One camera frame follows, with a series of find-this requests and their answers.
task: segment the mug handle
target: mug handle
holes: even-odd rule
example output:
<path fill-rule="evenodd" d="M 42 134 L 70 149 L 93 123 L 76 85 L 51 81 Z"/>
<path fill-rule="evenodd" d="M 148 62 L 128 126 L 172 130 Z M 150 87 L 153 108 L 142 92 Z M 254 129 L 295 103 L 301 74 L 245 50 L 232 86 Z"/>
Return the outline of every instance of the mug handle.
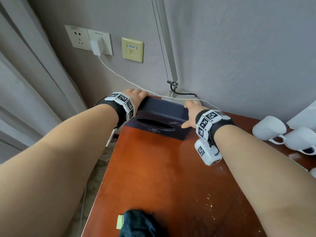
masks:
<path fill-rule="evenodd" d="M 316 155 L 316 146 L 312 145 L 311 146 L 313 149 L 314 149 L 314 152 L 313 153 L 306 153 L 304 152 L 303 150 L 298 150 L 299 152 L 302 152 L 303 154 L 306 154 L 306 155 Z"/>
<path fill-rule="evenodd" d="M 277 145 L 282 145 L 282 144 L 284 144 L 284 142 L 285 142 L 285 137 L 284 137 L 284 135 L 278 135 L 278 137 L 281 137 L 281 138 L 283 139 L 283 142 L 276 142 L 274 139 L 270 139 L 269 141 L 271 141 L 272 143 L 277 144 Z"/>

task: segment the tissue box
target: tissue box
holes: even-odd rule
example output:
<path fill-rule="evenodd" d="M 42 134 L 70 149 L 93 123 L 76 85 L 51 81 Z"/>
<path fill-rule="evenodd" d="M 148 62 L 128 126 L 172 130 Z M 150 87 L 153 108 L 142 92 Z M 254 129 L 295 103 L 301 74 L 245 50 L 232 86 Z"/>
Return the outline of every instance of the tissue box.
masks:
<path fill-rule="evenodd" d="M 188 109 L 183 105 L 146 97 L 140 104 L 137 115 L 125 125 L 164 136 L 184 140 L 192 127 L 182 129 L 189 119 Z"/>

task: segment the person's right arm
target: person's right arm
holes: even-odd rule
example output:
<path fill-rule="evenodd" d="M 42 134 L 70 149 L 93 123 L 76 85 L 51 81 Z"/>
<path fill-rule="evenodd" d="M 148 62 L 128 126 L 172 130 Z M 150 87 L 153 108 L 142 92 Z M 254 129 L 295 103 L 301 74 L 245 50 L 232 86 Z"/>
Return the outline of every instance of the person's right arm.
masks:
<path fill-rule="evenodd" d="M 183 127 L 195 127 L 195 116 L 205 107 L 190 101 L 186 107 L 190 119 Z M 313 176 L 239 127 L 220 127 L 214 140 L 268 236 L 315 236 Z"/>

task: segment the reddish-brown table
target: reddish-brown table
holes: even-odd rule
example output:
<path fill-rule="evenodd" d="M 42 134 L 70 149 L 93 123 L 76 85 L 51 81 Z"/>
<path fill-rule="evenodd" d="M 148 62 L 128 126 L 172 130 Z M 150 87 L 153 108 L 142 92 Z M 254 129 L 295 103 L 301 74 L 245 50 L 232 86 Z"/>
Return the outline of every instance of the reddish-brown table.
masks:
<path fill-rule="evenodd" d="M 259 120 L 229 114 L 251 133 Z M 152 212 L 170 236 L 266 236 L 224 160 L 207 166 L 184 141 L 123 127 L 94 202 L 83 237 L 118 236 L 118 215 Z M 284 145 L 271 146 L 310 170 L 316 159 Z"/>

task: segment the black power cable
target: black power cable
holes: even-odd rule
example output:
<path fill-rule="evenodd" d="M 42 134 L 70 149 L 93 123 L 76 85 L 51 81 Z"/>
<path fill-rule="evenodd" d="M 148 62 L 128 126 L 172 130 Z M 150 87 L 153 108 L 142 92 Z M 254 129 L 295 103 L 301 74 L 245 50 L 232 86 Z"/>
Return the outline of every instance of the black power cable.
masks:
<path fill-rule="evenodd" d="M 171 91 L 172 91 L 173 93 L 176 93 L 176 94 L 178 94 L 178 95 L 193 95 L 193 96 L 197 97 L 197 95 L 194 94 L 194 93 L 179 93 L 179 92 L 176 92 L 174 89 L 172 89 L 172 85 L 170 85 L 170 88 L 171 88 Z"/>

